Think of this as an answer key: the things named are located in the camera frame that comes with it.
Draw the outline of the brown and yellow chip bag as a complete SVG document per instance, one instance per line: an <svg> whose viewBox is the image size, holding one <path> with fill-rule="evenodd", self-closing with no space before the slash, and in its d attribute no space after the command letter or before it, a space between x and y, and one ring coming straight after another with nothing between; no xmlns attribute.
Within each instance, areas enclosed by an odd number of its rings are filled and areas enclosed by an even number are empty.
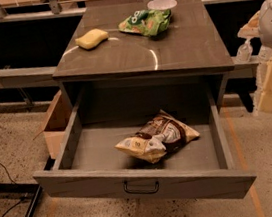
<svg viewBox="0 0 272 217"><path fill-rule="evenodd" d="M115 148L154 164L199 136L198 131L160 110L135 135L124 138Z"/></svg>

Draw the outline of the white plastic bowl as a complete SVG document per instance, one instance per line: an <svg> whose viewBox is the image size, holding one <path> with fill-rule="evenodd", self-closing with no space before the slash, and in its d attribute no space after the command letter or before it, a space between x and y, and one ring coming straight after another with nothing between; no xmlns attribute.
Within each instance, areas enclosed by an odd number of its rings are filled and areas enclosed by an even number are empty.
<svg viewBox="0 0 272 217"><path fill-rule="evenodd" d="M153 10L161 10L165 11L168 9L172 9L177 5L177 1L175 0L150 0L150 2L147 3L148 9Z"/></svg>

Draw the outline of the grey open drawer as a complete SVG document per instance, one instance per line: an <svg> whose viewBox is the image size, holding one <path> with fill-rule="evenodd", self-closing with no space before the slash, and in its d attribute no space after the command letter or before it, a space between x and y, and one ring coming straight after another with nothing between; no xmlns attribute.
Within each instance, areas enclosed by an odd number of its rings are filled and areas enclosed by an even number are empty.
<svg viewBox="0 0 272 217"><path fill-rule="evenodd" d="M159 110L200 133L157 163L115 148ZM34 173L52 197L242 199L256 175L237 169L209 87L195 81L142 87L84 87L51 170ZM124 182L160 184L156 194L128 194Z"/></svg>

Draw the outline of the clear pump bottle right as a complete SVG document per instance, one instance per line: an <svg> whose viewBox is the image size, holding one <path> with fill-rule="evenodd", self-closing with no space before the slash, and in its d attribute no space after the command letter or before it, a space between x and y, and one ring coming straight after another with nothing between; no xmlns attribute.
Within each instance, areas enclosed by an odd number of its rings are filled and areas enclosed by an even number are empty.
<svg viewBox="0 0 272 217"><path fill-rule="evenodd" d="M272 48L261 46L261 49L258 52L258 60L260 62L262 61L268 61L272 57Z"/></svg>

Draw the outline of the green chip bag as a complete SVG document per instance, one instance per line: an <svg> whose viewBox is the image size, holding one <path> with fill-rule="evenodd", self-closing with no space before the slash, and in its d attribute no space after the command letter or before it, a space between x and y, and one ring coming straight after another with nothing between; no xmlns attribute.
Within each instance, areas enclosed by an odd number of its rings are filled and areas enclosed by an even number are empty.
<svg viewBox="0 0 272 217"><path fill-rule="evenodd" d="M167 30L171 10L137 10L118 25L120 32L153 37Z"/></svg>

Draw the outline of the yellow sponge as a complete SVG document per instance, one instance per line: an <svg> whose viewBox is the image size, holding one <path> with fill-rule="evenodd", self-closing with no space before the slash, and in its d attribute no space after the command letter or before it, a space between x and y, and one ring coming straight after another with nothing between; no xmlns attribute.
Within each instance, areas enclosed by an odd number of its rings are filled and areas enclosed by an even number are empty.
<svg viewBox="0 0 272 217"><path fill-rule="evenodd" d="M101 42L108 39L109 35L106 31L94 28L75 40L76 45L86 50L95 48Z"/></svg>

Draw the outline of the clear pump bottle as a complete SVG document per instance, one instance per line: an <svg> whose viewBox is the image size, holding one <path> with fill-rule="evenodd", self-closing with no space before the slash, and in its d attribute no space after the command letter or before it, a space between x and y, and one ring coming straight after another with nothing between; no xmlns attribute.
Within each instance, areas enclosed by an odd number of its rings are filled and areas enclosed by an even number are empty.
<svg viewBox="0 0 272 217"><path fill-rule="evenodd" d="M261 49L258 52L258 60L260 62L262 61L268 61L272 57L272 48L261 46Z"/></svg>
<svg viewBox="0 0 272 217"><path fill-rule="evenodd" d="M251 46L251 40L246 39L245 43L242 44L237 51L236 60L244 63L250 61L250 57L252 56L253 47Z"/></svg>

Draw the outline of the clear pump bottle left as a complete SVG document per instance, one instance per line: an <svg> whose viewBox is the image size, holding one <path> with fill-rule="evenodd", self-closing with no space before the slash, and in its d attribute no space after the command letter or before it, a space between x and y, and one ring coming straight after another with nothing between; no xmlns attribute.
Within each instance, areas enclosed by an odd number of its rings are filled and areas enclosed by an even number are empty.
<svg viewBox="0 0 272 217"><path fill-rule="evenodd" d="M246 39L245 43L242 44L237 51L236 60L244 63L250 61L250 57L252 56L253 47L251 46L251 40Z"/></svg>

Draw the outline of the cardboard box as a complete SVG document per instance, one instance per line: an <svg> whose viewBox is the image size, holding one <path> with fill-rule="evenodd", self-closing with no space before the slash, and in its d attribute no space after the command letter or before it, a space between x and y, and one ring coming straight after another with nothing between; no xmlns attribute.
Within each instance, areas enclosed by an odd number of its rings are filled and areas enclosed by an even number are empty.
<svg viewBox="0 0 272 217"><path fill-rule="evenodd" d="M43 136L50 157L55 159L60 152L60 145L64 140L72 109L62 92L58 91L46 111L40 127L35 133L35 138L39 135Z"/></svg>

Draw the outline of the grey cabinet counter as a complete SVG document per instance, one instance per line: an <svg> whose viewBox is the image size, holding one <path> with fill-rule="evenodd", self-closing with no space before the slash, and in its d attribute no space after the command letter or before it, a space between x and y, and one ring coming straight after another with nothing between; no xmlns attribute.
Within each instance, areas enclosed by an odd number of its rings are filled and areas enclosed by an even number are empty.
<svg viewBox="0 0 272 217"><path fill-rule="evenodd" d="M86 8L72 36L92 29L108 32L109 39L93 50L68 43L53 79L57 82L142 76L213 75L213 97L223 100L227 75L234 63L202 0L178 0L166 31L155 37L119 31L118 24L138 10L142 3Z"/></svg>

